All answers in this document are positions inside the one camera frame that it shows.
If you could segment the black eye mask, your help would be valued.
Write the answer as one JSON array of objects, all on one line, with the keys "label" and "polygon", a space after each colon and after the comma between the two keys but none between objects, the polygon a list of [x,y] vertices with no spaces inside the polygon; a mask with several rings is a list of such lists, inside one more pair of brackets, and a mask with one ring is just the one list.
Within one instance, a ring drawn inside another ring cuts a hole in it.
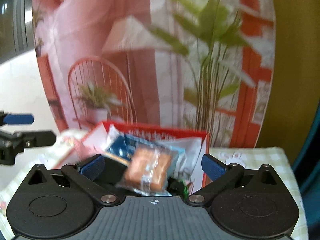
[{"label": "black eye mask", "polygon": [[164,191],[153,191],[153,192],[139,192],[132,191],[131,189],[126,189],[123,187],[116,187],[116,185],[121,181],[122,176],[127,168],[121,162],[116,161],[116,159],[109,158],[107,156],[105,159],[105,167],[103,172],[98,176],[95,180],[97,183],[101,183],[105,187],[115,187],[115,191],[119,194],[131,194],[137,195],[140,194],[142,196],[179,196],[182,199],[186,199],[189,195],[189,189],[187,183],[184,180],[175,179],[172,177],[168,177],[166,188]]}]

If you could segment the blue cotton pad bag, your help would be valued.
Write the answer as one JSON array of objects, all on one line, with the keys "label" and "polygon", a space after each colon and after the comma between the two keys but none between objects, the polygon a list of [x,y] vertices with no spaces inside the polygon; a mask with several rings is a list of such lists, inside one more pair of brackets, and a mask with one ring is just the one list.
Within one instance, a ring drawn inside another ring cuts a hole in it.
[{"label": "blue cotton pad bag", "polygon": [[159,147],[156,142],[119,131],[110,125],[106,139],[106,156],[124,165],[128,165],[138,146]]}]

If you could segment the orange snack packet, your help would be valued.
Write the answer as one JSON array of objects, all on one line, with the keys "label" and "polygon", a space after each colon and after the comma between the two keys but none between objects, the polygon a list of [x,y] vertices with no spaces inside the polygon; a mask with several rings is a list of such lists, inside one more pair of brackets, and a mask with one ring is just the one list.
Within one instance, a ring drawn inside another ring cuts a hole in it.
[{"label": "orange snack packet", "polygon": [[116,187],[139,192],[164,191],[168,177],[185,157],[185,149],[176,146],[138,146]]}]

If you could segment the printed room scene backdrop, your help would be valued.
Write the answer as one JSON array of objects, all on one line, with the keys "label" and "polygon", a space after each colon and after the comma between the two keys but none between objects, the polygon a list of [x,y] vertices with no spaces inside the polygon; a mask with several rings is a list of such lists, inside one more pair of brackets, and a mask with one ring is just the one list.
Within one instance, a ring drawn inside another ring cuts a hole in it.
[{"label": "printed room scene backdrop", "polygon": [[273,0],[33,0],[58,130],[111,119],[257,144],[275,54]]}]

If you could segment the red strawberry cardboard box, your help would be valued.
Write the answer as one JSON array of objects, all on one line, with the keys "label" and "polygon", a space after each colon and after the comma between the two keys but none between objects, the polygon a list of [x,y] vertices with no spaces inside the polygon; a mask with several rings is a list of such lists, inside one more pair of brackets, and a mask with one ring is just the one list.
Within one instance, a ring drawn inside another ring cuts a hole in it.
[{"label": "red strawberry cardboard box", "polygon": [[[191,182],[189,193],[194,193],[200,190],[206,181],[206,176],[201,167],[201,159],[207,153],[207,133],[200,131],[182,130],[177,128],[161,128],[147,124],[125,124],[111,120],[103,121],[97,124],[90,132],[82,139],[80,145],[83,144],[90,149],[97,150],[101,153],[102,149],[107,148],[107,136],[110,134],[110,129],[116,128],[120,132],[134,135],[148,141],[158,142],[163,145],[176,146],[185,149],[185,157],[183,160],[178,160],[172,178],[178,178]],[[111,161],[109,153],[105,154],[105,170],[97,177],[96,182],[101,187],[112,190],[116,187],[116,183],[120,181],[126,166],[116,161]],[[79,161],[78,150],[75,149],[75,144],[71,150],[65,150],[53,165],[53,169],[60,169],[68,163]]]}]

